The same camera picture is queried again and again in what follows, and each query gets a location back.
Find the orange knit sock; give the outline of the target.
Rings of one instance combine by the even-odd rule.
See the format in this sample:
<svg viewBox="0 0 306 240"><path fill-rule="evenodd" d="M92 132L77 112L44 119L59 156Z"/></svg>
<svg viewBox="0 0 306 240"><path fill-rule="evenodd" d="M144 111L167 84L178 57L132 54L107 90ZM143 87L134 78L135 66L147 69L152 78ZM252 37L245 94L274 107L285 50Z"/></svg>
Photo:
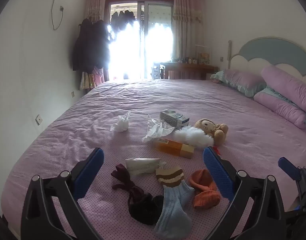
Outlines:
<svg viewBox="0 0 306 240"><path fill-rule="evenodd" d="M221 194L217 191L216 183L207 169L195 171L190 176L189 183L195 190L194 209L206 210L220 203Z"/></svg>

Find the dark red cloth strip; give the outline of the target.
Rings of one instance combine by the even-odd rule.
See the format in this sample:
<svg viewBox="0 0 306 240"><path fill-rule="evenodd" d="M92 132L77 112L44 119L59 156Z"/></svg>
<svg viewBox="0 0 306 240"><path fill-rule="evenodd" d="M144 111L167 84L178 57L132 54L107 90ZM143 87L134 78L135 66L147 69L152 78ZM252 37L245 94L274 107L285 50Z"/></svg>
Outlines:
<svg viewBox="0 0 306 240"><path fill-rule="evenodd" d="M136 199L144 196L144 191L131 180L129 171L123 164L116 165L116 169L111 172L111 176L120 181L120 184L112 186L114 190L121 189L127 191L131 197Z"/></svg>

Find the blue brown striped sock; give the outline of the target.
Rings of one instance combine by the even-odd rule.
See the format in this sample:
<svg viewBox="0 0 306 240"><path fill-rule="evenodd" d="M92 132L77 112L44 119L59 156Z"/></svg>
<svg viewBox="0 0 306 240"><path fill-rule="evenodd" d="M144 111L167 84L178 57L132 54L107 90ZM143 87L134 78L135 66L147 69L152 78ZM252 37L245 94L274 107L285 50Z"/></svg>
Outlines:
<svg viewBox="0 0 306 240"><path fill-rule="evenodd" d="M164 190L164 200L154 233L161 239L184 239L192 230L192 220L184 208L191 200L194 189L186 183L179 166L158 168L155 172Z"/></svg>

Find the tan kitty plush toy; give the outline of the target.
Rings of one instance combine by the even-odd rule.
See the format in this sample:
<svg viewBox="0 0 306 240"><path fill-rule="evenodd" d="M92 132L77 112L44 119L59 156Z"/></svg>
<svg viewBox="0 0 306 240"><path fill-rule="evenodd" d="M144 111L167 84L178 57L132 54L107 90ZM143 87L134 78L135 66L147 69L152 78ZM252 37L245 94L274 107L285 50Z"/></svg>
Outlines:
<svg viewBox="0 0 306 240"><path fill-rule="evenodd" d="M203 130L205 134L211 136L214 139L215 146L223 145L226 140L228 132L226 124L216 124L208 119L200 119L195 123L194 127Z"/></svg>

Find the orange gold bottle box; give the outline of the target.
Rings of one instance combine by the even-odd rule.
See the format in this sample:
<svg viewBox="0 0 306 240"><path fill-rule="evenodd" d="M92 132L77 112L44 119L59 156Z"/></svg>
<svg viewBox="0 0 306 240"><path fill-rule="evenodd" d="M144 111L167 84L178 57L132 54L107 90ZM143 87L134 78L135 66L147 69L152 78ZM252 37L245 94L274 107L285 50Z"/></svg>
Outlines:
<svg viewBox="0 0 306 240"><path fill-rule="evenodd" d="M192 159L195 150L193 146L162 138L154 140L154 147L163 153L187 159Z"/></svg>

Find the white fluffy fur piece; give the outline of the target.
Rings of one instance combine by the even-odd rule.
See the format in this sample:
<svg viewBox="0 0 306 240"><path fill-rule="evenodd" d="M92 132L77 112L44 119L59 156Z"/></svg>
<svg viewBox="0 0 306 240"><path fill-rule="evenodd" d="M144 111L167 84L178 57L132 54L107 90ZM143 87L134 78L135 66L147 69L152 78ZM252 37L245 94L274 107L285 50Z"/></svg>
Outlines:
<svg viewBox="0 0 306 240"><path fill-rule="evenodd" d="M214 146L212 136L205 134L200 128L192 126L186 126L176 130L174 132L174 140L200 149Z"/></svg>

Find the black sock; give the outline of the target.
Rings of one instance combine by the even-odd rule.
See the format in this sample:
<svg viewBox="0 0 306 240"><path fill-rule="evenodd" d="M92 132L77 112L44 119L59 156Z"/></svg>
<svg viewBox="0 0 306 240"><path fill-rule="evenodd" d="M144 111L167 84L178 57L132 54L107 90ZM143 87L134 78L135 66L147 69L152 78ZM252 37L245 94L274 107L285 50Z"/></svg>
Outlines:
<svg viewBox="0 0 306 240"><path fill-rule="evenodd" d="M163 209L164 196L153 197L145 193L137 198L129 195L128 210L130 216L145 225L155 225L159 220Z"/></svg>

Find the white drawstring cloth pouch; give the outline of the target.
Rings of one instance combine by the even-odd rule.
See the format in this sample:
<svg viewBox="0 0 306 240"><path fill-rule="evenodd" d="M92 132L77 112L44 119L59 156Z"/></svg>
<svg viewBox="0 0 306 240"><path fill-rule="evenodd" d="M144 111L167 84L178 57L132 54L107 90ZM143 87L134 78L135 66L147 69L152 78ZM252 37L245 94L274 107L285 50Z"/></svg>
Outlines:
<svg viewBox="0 0 306 240"><path fill-rule="evenodd" d="M164 168L167 163L160 158L129 158L125 164L130 175L139 175L155 173L156 169Z"/></svg>

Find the white tissue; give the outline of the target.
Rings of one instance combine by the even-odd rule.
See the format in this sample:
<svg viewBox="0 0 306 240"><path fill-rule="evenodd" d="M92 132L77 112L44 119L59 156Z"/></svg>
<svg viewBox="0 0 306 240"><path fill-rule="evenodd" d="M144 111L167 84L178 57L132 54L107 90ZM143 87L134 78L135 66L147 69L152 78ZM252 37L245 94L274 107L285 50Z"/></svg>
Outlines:
<svg viewBox="0 0 306 240"><path fill-rule="evenodd" d="M126 113L125 115L119 115L117 122L111 125L110 131L116 131L116 132L127 131L129 128L130 113L131 112L128 111L128 113Z"/></svg>

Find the grey blue cardboard box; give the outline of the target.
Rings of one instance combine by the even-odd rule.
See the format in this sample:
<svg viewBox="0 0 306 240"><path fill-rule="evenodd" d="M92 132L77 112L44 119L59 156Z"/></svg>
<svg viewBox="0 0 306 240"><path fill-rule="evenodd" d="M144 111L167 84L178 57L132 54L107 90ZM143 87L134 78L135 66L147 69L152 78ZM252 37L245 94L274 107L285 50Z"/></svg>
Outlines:
<svg viewBox="0 0 306 240"><path fill-rule="evenodd" d="M172 109L165 109L160 112L160 119L176 129L189 125L189 118Z"/></svg>

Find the clear plastic wrapper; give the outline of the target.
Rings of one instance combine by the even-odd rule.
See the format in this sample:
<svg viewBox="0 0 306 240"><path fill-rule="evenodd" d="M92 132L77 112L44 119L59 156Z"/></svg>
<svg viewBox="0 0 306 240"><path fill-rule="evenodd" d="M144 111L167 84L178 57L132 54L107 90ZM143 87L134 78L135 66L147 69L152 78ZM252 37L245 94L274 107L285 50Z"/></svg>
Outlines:
<svg viewBox="0 0 306 240"><path fill-rule="evenodd" d="M147 134L142 138L142 142L149 142L156 138L165 137L171 134L175 129L166 121L152 118L149 114L147 116L147 121Z"/></svg>

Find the folded pink quilt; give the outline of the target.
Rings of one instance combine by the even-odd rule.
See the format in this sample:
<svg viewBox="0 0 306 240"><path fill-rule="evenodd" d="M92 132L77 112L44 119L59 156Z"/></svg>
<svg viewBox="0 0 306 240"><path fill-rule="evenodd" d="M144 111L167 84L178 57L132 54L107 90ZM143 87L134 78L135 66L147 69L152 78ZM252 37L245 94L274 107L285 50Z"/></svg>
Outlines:
<svg viewBox="0 0 306 240"><path fill-rule="evenodd" d="M266 88L254 101L269 108L300 129L306 128L306 83L275 66L263 68Z"/></svg>

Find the pink pillow with teal frill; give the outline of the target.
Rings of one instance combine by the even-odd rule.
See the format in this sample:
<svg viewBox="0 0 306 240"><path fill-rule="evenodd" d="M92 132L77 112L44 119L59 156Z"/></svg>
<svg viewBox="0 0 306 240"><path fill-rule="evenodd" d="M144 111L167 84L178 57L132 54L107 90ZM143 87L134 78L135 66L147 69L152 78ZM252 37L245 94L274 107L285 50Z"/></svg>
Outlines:
<svg viewBox="0 0 306 240"><path fill-rule="evenodd" d="M248 98L266 88L265 80L258 75L235 69L226 69L212 74L212 82L233 88Z"/></svg>

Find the pink bed with sheet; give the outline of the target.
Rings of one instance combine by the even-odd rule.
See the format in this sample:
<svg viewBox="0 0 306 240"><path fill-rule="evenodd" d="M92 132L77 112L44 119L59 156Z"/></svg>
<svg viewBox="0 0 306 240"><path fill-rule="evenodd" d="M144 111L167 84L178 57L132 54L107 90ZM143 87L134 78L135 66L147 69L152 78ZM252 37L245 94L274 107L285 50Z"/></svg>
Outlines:
<svg viewBox="0 0 306 240"><path fill-rule="evenodd" d="M117 164L129 158L160 158L166 168L179 166L184 177L205 167L202 151L192 159L158 151L154 139L142 142L148 129L148 114L159 118L172 109L189 118L193 125L202 118L229 128L221 157L250 176L273 175L284 207L297 197L295 182L278 167L286 157L306 167L306 129L299 129L273 111L243 94L210 81L153 80L108 82L90 91L51 123L13 166L1 196L2 213L9 225L20 231L21 213L30 179L53 178L71 170L99 147L104 164L79 205L104 239L155 239L151 226L134 220L128 211L128 193L114 190L111 176ZM130 111L129 128L110 131L119 115Z"/></svg>

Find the blue white cloud headboard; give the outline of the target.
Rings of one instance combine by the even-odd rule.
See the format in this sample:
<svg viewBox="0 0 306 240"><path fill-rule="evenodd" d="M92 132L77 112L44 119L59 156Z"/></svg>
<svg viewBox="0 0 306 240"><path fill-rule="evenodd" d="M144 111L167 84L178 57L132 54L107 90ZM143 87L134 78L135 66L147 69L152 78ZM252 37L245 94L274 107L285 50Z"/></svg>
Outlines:
<svg viewBox="0 0 306 240"><path fill-rule="evenodd" d="M288 64L302 76L306 76L306 50L298 44L279 37L259 37L246 42L236 54L232 54L232 41L228 41L228 66L236 56L245 60L263 59L272 65Z"/></svg>

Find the wooden desk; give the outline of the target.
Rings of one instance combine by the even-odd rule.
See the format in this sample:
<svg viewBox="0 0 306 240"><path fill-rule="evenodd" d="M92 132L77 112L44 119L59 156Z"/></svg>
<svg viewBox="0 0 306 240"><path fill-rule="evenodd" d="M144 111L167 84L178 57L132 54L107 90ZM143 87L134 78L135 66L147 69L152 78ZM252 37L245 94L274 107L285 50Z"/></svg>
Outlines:
<svg viewBox="0 0 306 240"><path fill-rule="evenodd" d="M173 80L207 80L212 74L219 71L219 67L210 64L162 62L160 66L164 67L163 79Z"/></svg>

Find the dark coats on rack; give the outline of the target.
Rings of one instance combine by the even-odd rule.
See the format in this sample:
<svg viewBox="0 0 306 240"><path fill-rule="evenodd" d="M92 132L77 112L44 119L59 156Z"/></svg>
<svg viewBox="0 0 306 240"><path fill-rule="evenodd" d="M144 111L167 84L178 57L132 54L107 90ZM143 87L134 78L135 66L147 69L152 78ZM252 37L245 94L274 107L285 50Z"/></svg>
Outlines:
<svg viewBox="0 0 306 240"><path fill-rule="evenodd" d="M72 53L73 71L91 74L94 67L107 69L109 65L109 31L103 20L92 23L84 19Z"/></svg>

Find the right pink curtain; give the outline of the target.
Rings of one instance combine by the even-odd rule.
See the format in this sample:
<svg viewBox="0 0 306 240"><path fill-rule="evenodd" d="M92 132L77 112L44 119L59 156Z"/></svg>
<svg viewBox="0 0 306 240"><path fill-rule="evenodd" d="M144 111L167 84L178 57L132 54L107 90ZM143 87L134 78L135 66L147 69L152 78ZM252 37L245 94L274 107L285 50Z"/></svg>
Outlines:
<svg viewBox="0 0 306 240"><path fill-rule="evenodd" d="M173 59L193 57L197 46L205 43L203 2L204 0L174 0Z"/></svg>

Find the pink curtain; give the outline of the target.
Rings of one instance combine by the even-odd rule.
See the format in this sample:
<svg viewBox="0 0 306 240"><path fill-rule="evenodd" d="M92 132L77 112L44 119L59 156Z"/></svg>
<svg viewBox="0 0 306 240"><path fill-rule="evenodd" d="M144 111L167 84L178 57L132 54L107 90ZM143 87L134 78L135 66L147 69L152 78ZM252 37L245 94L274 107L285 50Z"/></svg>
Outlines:
<svg viewBox="0 0 306 240"><path fill-rule="evenodd" d="M86 0L85 18L92 23L98 22L104 17L105 0Z"/></svg>
<svg viewBox="0 0 306 240"><path fill-rule="evenodd" d="M205 43L203 2L204 0L174 0L173 59L193 57L197 46Z"/></svg>

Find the left pink curtain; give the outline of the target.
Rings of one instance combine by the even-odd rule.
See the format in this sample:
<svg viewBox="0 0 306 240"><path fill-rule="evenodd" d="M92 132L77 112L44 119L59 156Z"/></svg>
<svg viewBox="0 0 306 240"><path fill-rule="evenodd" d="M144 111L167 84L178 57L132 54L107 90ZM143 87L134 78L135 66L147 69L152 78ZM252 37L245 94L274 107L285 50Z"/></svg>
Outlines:
<svg viewBox="0 0 306 240"><path fill-rule="evenodd" d="M85 18L92 23L98 22L104 17L105 0L86 0Z"/></svg>

